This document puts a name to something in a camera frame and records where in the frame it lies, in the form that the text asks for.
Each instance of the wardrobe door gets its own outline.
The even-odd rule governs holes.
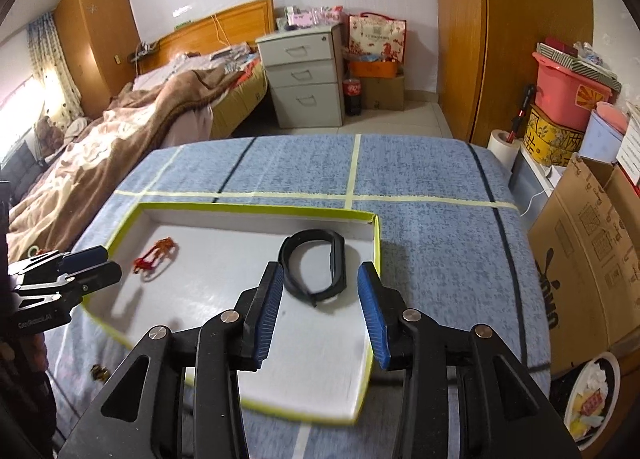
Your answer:
[[[136,77],[127,56],[140,42],[129,0],[80,0],[95,61],[110,91],[116,96]]]
[[[488,0],[482,92],[471,141],[486,146],[493,129],[510,130],[526,84],[536,83],[536,43],[554,36],[591,42],[593,0]]]
[[[61,0],[53,12],[62,53],[80,94],[84,115],[95,119],[108,105],[109,90],[94,58],[79,0]]]
[[[438,0],[438,92],[454,138],[469,140],[482,83],[486,0]]]

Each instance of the cardboard box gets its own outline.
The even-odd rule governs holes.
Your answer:
[[[404,75],[395,78],[360,78],[362,108],[404,111]]]
[[[640,198],[618,167],[574,155],[529,231],[557,375],[640,343]]]

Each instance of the black watch band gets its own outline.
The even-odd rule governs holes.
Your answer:
[[[331,267],[331,285],[317,293],[308,290],[305,284],[298,282],[291,274],[289,269],[289,259],[293,251],[303,243],[311,241],[327,241],[331,243],[331,256],[329,265]],[[343,292],[347,287],[345,260],[344,260],[344,237],[340,233],[332,230],[303,230],[295,235],[284,239],[280,247],[278,262],[284,271],[284,287],[297,299],[309,303],[316,307],[318,302],[332,298]]]

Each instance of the window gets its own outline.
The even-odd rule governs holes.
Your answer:
[[[37,121],[44,105],[44,90],[32,76],[0,103],[0,160]]]

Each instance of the paper towel roll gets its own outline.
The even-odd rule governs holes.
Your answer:
[[[498,161],[502,163],[502,166],[507,169],[508,172],[513,168],[513,163],[516,160],[518,151],[520,150],[520,142],[514,140],[512,144],[507,143],[509,132],[495,130],[491,133],[489,138],[489,145],[487,148],[493,152],[494,156],[498,158]]]

